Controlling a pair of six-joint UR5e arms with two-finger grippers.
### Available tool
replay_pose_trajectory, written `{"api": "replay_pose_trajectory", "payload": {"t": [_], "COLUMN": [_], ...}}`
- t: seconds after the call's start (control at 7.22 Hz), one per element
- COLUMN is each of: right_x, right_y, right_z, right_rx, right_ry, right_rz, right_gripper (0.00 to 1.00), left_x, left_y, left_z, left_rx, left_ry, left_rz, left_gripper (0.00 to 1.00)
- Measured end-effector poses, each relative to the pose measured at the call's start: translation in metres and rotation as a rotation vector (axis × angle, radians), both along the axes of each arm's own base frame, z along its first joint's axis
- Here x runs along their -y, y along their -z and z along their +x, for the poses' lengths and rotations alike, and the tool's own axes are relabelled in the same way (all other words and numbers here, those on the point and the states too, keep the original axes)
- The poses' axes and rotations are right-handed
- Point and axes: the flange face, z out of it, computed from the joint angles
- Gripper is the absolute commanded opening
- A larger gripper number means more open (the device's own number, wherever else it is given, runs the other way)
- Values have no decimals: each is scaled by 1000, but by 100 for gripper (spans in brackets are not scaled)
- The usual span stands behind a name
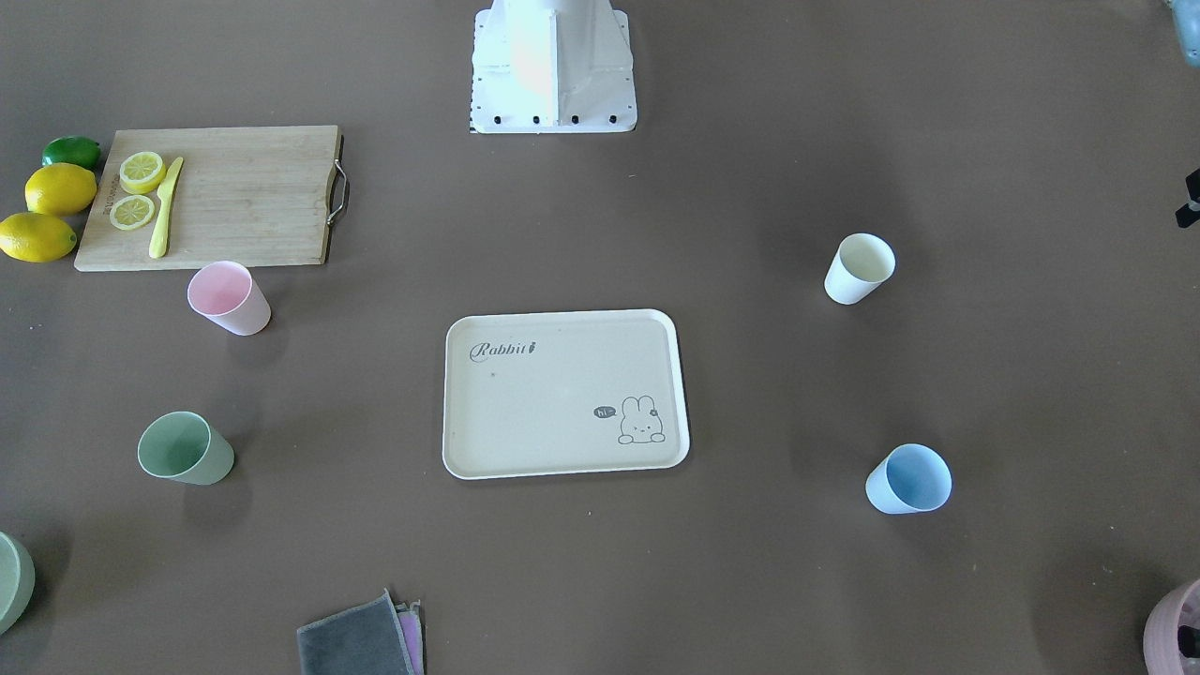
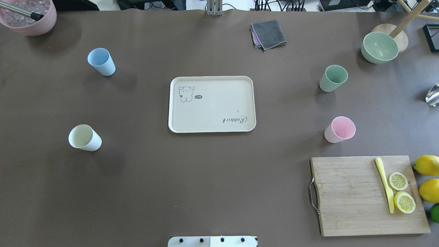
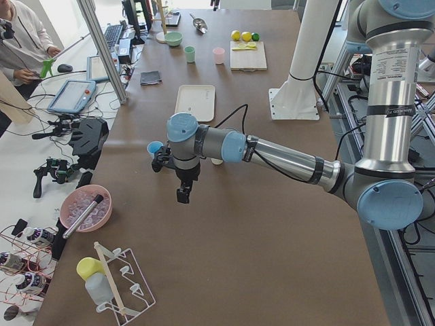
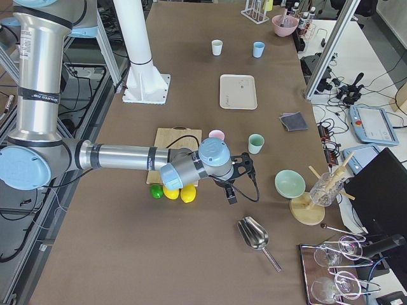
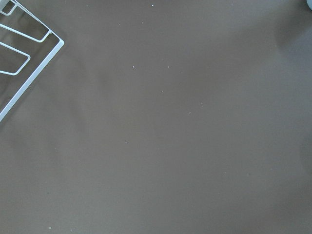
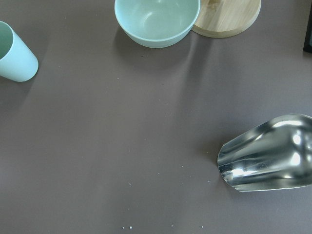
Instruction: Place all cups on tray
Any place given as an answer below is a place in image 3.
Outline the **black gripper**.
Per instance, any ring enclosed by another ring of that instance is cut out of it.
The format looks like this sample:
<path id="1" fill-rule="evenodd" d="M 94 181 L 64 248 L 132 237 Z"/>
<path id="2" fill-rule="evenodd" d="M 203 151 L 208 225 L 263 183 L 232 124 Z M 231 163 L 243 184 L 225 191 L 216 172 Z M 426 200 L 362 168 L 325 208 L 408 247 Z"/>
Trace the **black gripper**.
<path id="1" fill-rule="evenodd" d="M 182 204 L 189 204 L 190 190 L 192 189 L 193 181 L 197 181 L 201 173 L 201 163 L 199 159 L 174 159 L 174 165 L 176 175 L 181 180 L 181 186 L 177 189 L 177 201 Z"/>

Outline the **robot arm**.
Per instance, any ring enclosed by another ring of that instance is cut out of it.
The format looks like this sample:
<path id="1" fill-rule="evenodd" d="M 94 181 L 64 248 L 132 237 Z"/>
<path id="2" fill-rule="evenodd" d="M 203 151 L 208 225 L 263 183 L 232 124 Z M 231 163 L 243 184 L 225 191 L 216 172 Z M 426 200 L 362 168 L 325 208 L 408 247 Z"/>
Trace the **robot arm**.
<path id="1" fill-rule="evenodd" d="M 342 198 L 362 221 L 399 230 L 416 221 L 423 196 L 408 162 L 421 44 L 434 32 L 433 1 L 355 1 L 347 39 L 372 50 L 364 152 L 356 164 L 296 151 L 253 135 L 199 124 L 189 113 L 167 122 L 179 202 L 189 201 L 205 156 L 265 164 Z"/>

